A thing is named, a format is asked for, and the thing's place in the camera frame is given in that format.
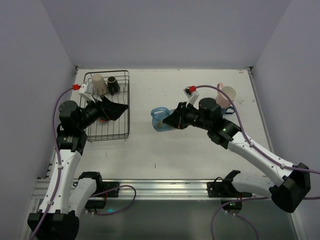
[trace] pink mug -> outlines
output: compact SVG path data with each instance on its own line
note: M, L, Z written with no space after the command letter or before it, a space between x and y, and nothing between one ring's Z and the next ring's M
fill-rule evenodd
M224 86L222 84L222 82L218 83L218 85L216 87L218 89L220 89L221 91L223 91L225 94L227 94L229 96L229 98L231 98L232 102L236 99L237 91L233 87ZM219 91L218 91L218 95L215 98L215 101L223 109L226 109L226 108L230 107L230 105L231 105L229 100Z

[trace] blue cup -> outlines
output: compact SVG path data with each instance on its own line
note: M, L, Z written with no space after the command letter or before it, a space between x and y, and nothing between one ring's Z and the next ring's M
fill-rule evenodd
M231 114L234 114L235 113L235 109L233 106L229 106L227 108L221 108L221 114L222 115L231 115Z
M174 127L163 123L163 120L174 112L174 109L169 110L166 107L157 107L151 111L152 126L157 132L166 132L175 130Z

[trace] metal wire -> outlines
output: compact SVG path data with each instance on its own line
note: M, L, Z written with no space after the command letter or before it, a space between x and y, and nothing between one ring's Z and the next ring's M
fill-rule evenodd
M83 82L91 82L93 74L100 74L104 81L107 82L108 77L115 77L119 84L119 92L111 95L109 92L104 96L110 101L118 104L127 104L129 108L116 121L100 122L96 121L86 130L87 140L90 142L120 140L127 139L130 133L130 91L129 91L129 72L127 70L115 71L95 71L87 72ZM97 99L99 96L93 92L92 96ZM87 102L82 97L78 105L81 108L87 106Z

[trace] blue mug handle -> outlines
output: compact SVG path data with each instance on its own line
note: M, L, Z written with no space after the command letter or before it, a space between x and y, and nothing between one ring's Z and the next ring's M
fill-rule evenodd
M231 114L234 114L234 113L235 113L235 109L234 109L233 106L230 106L225 110L225 114L226 115L231 115Z
M158 118L158 116L156 115L157 112L165 112L166 114L168 114L168 116L171 114L171 111L164 106L156 107L151 111L151 116L155 119Z

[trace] white wall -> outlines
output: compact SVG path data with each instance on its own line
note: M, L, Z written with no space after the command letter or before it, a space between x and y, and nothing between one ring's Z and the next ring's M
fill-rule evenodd
M274 151L320 170L320 1L292 0L257 64L253 77ZM310 196L320 196L312 175ZM307 237L320 234L320 201L298 208Z
M51 114L73 65L39 0L0 1L0 239L15 240L53 152Z
M253 66L291 0L41 0L85 67Z

